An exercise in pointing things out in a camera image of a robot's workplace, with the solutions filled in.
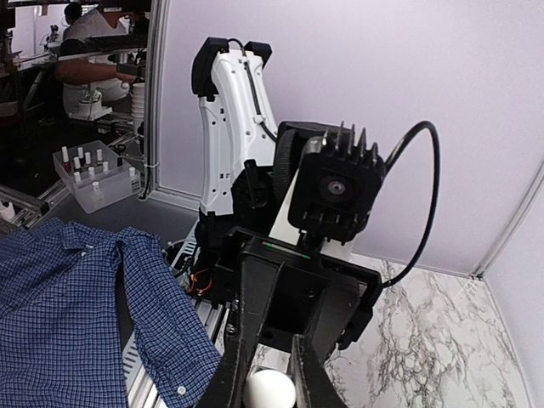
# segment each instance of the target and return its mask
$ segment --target clear plastic box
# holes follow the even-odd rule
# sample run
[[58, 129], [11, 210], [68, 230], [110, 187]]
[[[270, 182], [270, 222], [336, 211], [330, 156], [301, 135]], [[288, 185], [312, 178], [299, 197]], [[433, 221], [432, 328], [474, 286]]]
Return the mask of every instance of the clear plastic box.
[[[84, 152], [91, 153], [91, 166], [94, 167], [94, 177], [91, 177], [84, 167], [85, 159], [83, 158], [80, 182], [77, 182], [74, 176], [74, 157], [77, 156], [78, 147], [82, 147]], [[98, 163], [98, 149], [102, 150], [103, 162], [108, 162], [107, 172], [104, 171], [104, 165]], [[77, 202], [87, 214], [141, 191], [140, 172], [131, 170], [133, 167], [129, 163], [99, 140], [68, 149], [68, 156], [70, 157], [70, 172], [65, 169], [62, 151], [53, 154], [54, 168], [66, 188], [76, 197]]]

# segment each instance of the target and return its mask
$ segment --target red wire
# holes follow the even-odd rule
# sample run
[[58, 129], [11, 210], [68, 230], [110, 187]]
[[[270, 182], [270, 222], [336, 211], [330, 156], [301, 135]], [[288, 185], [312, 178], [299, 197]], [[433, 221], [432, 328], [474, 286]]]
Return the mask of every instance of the red wire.
[[208, 286], [206, 286], [204, 289], [197, 289], [198, 294], [201, 295], [201, 294], [204, 293], [205, 291], [209, 290], [210, 287], [212, 287], [212, 283], [213, 283], [213, 279], [210, 278], [210, 284], [209, 284]]
[[193, 289], [195, 289], [195, 283], [197, 282], [196, 276], [199, 275], [199, 274], [202, 274], [204, 272], [207, 272], [208, 270], [209, 269], [199, 270], [198, 272], [191, 275], [190, 279], [193, 281], [193, 283], [191, 284], [190, 289], [187, 291], [187, 293], [191, 293], [191, 292], [193, 292]]

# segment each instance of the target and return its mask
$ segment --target light purple panel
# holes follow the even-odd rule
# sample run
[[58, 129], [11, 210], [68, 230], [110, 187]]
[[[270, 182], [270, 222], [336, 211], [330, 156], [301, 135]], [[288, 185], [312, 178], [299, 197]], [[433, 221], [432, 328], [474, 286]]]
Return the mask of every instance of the light purple panel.
[[[438, 126], [439, 213], [424, 267], [468, 273], [544, 153], [539, 2], [172, 0], [163, 61], [161, 184], [199, 195], [201, 119], [190, 67], [207, 36], [268, 42], [277, 122], [367, 126], [383, 155], [418, 121]], [[431, 191], [427, 137], [398, 162], [357, 248], [407, 261]]]
[[43, 45], [46, 42], [47, 35], [51, 32], [50, 26], [57, 25], [59, 27], [59, 35], [62, 38], [62, 33], [65, 30], [65, 10], [66, 4], [55, 4], [48, 7], [48, 14], [38, 16], [36, 19], [36, 40], [34, 40], [33, 21], [34, 21], [34, 6], [18, 7], [15, 10], [14, 40], [12, 49], [14, 51], [22, 51], [23, 56], [31, 56], [34, 54], [34, 41], [36, 41], [37, 53], [43, 53]]
[[544, 406], [544, 192], [485, 275], [534, 407]]

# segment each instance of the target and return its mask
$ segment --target black cable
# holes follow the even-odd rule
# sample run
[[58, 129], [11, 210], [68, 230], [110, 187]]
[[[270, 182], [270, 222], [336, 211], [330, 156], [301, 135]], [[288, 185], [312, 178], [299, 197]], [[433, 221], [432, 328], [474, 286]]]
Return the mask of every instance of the black cable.
[[408, 273], [414, 268], [417, 261], [422, 255], [423, 249], [427, 245], [428, 237], [431, 234], [431, 229], [433, 228], [434, 214], [436, 213], [436, 207], [439, 200], [439, 185], [440, 185], [440, 143], [439, 143], [439, 134], [436, 130], [436, 127], [431, 122], [420, 122], [414, 126], [406, 134], [404, 138], [397, 144], [394, 150], [389, 155], [388, 159], [385, 162], [387, 171], [391, 171], [394, 164], [399, 160], [400, 155], [405, 150], [406, 146], [424, 129], [427, 129], [431, 133], [431, 138], [433, 140], [433, 195], [431, 198], [431, 206], [428, 212], [427, 225], [425, 226], [425, 231], [423, 232], [423, 237], [419, 246], [416, 249], [416, 253], [412, 257], [411, 261], [406, 265], [406, 267], [393, 279], [386, 281], [383, 284], [383, 287], [391, 287], [402, 281]]
[[177, 274], [175, 274], [173, 277], [177, 279], [181, 275], [185, 274], [186, 272], [189, 272], [190, 268], [192, 267], [192, 264], [193, 264], [193, 258], [192, 257], [186, 258], [185, 263], [184, 263], [184, 267], [181, 270], [174, 269], [177, 272]]
[[148, 164], [147, 168], [146, 168], [146, 171], [145, 171], [145, 187], [144, 187], [144, 191], [142, 191], [142, 194], [138, 197], [140, 200], [145, 200], [147, 198], [147, 196], [150, 194], [150, 187], [151, 187], [151, 176], [152, 176], [152, 173], [153, 173], [153, 170], [151, 168], [151, 166], [149, 165], [151, 163], [151, 137], [150, 135], [144, 135], [144, 139], [145, 139], [145, 142], [147, 144], [147, 151], [145, 152], [146, 153], [146, 158], [145, 158], [145, 162]]
[[[255, 111], [257, 112], [258, 116], [261, 116], [262, 115], [261, 106], [258, 103], [257, 89], [255, 88], [255, 82], [253, 81], [253, 75], [249, 67], [249, 60], [247, 59], [246, 49], [242, 45], [241, 41], [237, 38], [230, 38], [227, 41], [229, 43], [237, 43], [240, 46], [241, 54], [244, 57], [246, 57], [246, 61], [244, 61], [244, 69], [246, 70], [247, 79], [249, 80], [249, 87], [252, 90], [252, 97], [253, 97], [253, 104], [255, 105]], [[274, 143], [276, 143], [278, 141], [278, 138], [270, 131], [268, 126], [266, 126], [266, 123], [261, 122], [260, 125], [261, 125], [261, 128], [263, 128], [264, 132], [267, 134], [267, 136], [271, 138], [272, 140], [274, 140]]]

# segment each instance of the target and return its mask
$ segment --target blue checkered shirt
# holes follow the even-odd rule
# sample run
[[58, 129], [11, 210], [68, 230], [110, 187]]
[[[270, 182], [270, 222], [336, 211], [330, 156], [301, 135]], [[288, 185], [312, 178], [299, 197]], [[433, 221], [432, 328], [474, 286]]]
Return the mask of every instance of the blue checkered shirt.
[[158, 238], [54, 219], [0, 241], [0, 407], [128, 406], [115, 301], [120, 264], [145, 369], [169, 408], [198, 401], [219, 355]]

